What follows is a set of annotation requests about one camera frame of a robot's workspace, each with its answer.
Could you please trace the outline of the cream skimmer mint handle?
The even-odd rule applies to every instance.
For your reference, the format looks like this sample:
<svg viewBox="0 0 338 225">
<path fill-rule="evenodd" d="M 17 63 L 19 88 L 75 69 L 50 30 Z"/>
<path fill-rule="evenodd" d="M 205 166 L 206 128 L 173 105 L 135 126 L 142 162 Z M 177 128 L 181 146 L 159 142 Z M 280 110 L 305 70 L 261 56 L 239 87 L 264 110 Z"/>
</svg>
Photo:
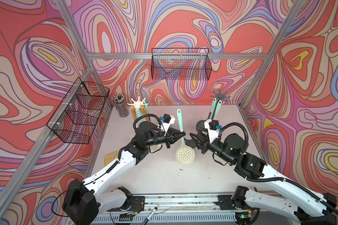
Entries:
<svg viewBox="0 0 338 225">
<path fill-rule="evenodd" d="M 214 111 L 214 115 L 212 117 L 213 120 L 215 120 L 220 112 L 220 109 L 221 109 L 221 106 L 222 106 L 222 101 L 219 100 L 215 106 L 215 111 Z"/>
<path fill-rule="evenodd" d="M 135 113 L 136 113 L 137 119 L 144 115 L 144 111 L 142 110 L 142 108 L 135 108 Z"/>
</svg>

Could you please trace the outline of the grey skimmer mint handle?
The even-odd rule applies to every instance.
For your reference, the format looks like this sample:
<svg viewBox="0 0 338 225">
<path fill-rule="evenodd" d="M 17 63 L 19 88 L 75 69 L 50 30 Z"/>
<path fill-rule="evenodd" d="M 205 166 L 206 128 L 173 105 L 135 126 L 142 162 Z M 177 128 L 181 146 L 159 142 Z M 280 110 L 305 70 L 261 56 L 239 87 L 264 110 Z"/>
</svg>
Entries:
<svg viewBox="0 0 338 225">
<path fill-rule="evenodd" d="M 145 107 L 146 114 L 149 114 L 148 103 L 146 102 L 146 98 L 143 98 L 143 104 L 144 104 L 144 107 Z"/>
</svg>

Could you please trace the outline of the cream slotted spoon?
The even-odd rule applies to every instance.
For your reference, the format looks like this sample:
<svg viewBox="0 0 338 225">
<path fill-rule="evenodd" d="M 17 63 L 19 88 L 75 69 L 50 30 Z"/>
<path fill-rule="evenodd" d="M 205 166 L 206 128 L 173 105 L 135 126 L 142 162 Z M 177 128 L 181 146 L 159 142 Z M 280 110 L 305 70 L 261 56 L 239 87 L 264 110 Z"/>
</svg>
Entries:
<svg viewBox="0 0 338 225">
<path fill-rule="evenodd" d="M 136 121 L 137 115 L 136 115 L 136 108 L 135 108 L 135 106 L 130 106 L 130 111 L 131 111 L 131 115 L 133 117 L 133 120 Z"/>
</svg>

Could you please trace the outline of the dark grey utensil rack stand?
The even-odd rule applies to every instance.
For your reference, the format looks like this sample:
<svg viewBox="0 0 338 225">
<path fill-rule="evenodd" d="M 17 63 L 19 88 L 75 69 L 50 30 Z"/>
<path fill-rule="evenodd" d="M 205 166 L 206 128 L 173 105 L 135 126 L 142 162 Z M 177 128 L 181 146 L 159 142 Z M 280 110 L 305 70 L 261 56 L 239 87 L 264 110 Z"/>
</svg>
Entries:
<svg viewBox="0 0 338 225">
<path fill-rule="evenodd" d="M 221 90 L 219 90 L 218 92 L 214 91 L 213 94 L 214 96 L 211 102 L 211 107 L 207 119 L 212 119 L 215 111 L 215 106 L 219 100 L 221 100 L 222 103 L 225 102 L 226 100 L 229 100 L 229 97 L 226 96 L 227 92 L 221 93 Z"/>
</svg>

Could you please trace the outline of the mint handle utensil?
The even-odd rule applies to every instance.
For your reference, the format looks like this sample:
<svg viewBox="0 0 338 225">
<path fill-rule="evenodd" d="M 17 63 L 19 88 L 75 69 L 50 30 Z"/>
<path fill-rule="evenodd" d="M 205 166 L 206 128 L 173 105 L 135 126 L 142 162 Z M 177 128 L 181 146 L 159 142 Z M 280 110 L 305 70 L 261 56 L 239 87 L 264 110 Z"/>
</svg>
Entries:
<svg viewBox="0 0 338 225">
<path fill-rule="evenodd" d="M 184 138 L 184 142 L 185 142 L 185 145 L 186 145 L 186 146 L 189 146 L 189 147 L 192 148 L 192 149 L 197 148 L 197 146 L 196 146 L 194 140 L 192 140 L 192 139 L 186 139 L 186 138 Z"/>
</svg>

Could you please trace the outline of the cream skimmer wooden handle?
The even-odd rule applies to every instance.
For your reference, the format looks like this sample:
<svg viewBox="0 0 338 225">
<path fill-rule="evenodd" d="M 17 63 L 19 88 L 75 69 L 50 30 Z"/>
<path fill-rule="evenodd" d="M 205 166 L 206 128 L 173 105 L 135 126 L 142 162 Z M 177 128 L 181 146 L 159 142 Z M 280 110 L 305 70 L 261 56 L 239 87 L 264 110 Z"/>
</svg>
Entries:
<svg viewBox="0 0 338 225">
<path fill-rule="evenodd" d="M 148 114 L 145 105 L 141 105 L 140 106 L 140 112 L 141 112 L 142 116 Z M 150 121 L 150 118 L 149 117 L 145 117 L 145 120 L 146 121 Z"/>
</svg>

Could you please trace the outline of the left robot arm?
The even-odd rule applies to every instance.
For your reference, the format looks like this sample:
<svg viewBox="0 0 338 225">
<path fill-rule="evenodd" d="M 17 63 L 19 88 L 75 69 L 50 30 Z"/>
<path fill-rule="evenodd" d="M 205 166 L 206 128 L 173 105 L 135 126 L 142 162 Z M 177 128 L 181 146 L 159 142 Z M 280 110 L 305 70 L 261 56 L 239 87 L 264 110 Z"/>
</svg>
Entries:
<svg viewBox="0 0 338 225">
<path fill-rule="evenodd" d="M 172 128 L 175 117 L 165 114 L 158 117 L 147 114 L 133 123 L 135 136 L 118 151 L 118 157 L 94 175 L 80 181 L 73 180 L 62 204 L 62 210 L 75 225 L 89 225 L 101 213 L 111 209 L 128 209 L 132 193 L 124 188 L 105 193 L 105 190 L 121 175 L 135 167 L 149 153 L 150 147 L 166 145 L 168 148 L 186 134 Z"/>
</svg>

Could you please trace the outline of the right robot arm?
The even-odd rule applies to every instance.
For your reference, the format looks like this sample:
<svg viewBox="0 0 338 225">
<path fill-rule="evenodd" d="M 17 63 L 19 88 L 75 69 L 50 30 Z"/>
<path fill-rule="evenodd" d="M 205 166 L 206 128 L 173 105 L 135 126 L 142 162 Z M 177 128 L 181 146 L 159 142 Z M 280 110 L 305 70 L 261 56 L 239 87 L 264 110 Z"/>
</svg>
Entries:
<svg viewBox="0 0 338 225">
<path fill-rule="evenodd" d="M 338 218 L 337 199 L 331 193 L 314 192 L 278 172 L 261 158 L 247 152 L 249 136 L 240 123 L 220 126 L 207 120 L 204 129 L 191 133 L 203 154 L 210 151 L 246 181 L 261 183 L 280 194 L 273 197 L 247 187 L 238 186 L 232 196 L 235 206 L 258 208 L 287 217 L 301 225 L 335 225 Z"/>
</svg>

